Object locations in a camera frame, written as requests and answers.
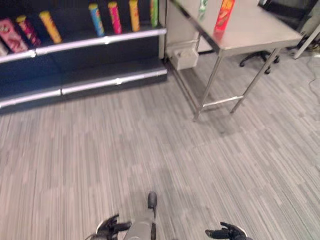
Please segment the white box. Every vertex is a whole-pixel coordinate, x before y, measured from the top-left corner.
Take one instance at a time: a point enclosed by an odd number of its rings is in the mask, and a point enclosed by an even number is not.
[[[181,48],[173,51],[171,63],[176,70],[189,69],[197,65],[198,58],[194,48]]]

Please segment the stainless steel table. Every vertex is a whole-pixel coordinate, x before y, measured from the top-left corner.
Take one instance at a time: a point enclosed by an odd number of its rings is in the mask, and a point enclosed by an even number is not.
[[[231,110],[231,113],[234,113],[273,62],[280,49],[295,46],[302,39],[298,32],[257,6],[256,0],[237,0],[224,32],[214,32],[221,0],[209,0],[204,17],[199,19],[195,6],[198,8],[200,0],[170,0],[170,2],[199,32],[198,41],[202,36],[218,55],[202,99],[195,106],[194,120],[198,119],[204,108],[229,101],[237,101]],[[210,87],[215,81],[223,58],[266,49],[274,50],[242,95],[206,103]]]

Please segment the red can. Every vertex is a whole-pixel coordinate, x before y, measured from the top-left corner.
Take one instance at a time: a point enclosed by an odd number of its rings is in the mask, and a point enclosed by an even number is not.
[[[220,8],[218,18],[214,26],[215,32],[223,32],[226,30],[230,14],[235,5],[236,0],[223,0]]]
[[[38,47],[41,44],[41,40],[38,38],[35,28],[32,26],[27,17],[25,15],[18,16],[16,18],[16,22],[19,24],[20,28],[30,40],[32,45]]]

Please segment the green can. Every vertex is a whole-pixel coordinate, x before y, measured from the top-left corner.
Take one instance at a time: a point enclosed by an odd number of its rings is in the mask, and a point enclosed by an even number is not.
[[[151,25],[153,28],[158,26],[158,0],[150,0],[150,18],[151,18]]]

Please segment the cable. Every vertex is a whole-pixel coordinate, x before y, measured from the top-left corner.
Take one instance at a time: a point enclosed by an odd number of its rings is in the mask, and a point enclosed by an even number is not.
[[[309,70],[312,72],[312,74],[313,74],[313,79],[308,82],[308,88],[309,88],[309,90],[313,93],[313,95],[315,95],[318,103],[320,104],[320,96],[319,96],[319,95],[317,94],[317,92],[314,91],[314,90],[312,89],[312,87],[311,87],[311,83],[313,83],[314,81],[316,81],[316,80],[318,79],[318,77],[316,76],[316,73],[315,73],[314,69],[311,68],[310,65],[309,65],[310,62],[311,62],[311,60],[312,60],[313,58],[314,58],[314,56],[312,55],[312,56],[310,57],[309,61],[308,61],[307,64],[306,64],[306,66],[308,67],[308,69],[309,69]]]

